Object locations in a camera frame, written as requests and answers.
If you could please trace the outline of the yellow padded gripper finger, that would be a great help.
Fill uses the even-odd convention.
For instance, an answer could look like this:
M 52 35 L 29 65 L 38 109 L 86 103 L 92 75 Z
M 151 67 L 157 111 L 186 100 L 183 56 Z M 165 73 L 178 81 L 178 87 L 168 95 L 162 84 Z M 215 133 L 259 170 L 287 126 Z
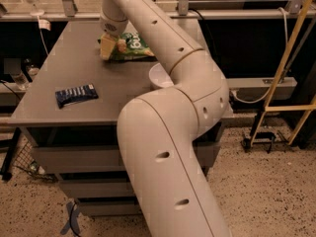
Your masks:
M 117 39 L 107 33 L 100 38 L 100 55 L 104 60 L 109 60 L 117 44 Z

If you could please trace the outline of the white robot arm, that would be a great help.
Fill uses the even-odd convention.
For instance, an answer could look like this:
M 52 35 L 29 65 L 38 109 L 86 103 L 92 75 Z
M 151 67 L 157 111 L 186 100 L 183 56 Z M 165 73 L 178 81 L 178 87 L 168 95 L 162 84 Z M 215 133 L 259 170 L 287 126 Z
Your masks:
M 104 0 L 101 17 L 110 34 L 132 24 L 173 81 L 118 116 L 120 154 L 152 237 L 232 237 L 193 149 L 226 111 L 225 76 L 152 0 Z

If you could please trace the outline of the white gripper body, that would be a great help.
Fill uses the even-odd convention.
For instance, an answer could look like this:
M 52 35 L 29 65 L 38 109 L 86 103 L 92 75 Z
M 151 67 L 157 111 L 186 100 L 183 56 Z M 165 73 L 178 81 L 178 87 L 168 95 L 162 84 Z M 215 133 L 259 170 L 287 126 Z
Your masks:
M 124 18 L 122 20 L 113 20 L 106 16 L 103 12 L 100 13 L 100 26 L 101 29 L 114 37 L 119 36 L 126 29 L 128 19 Z

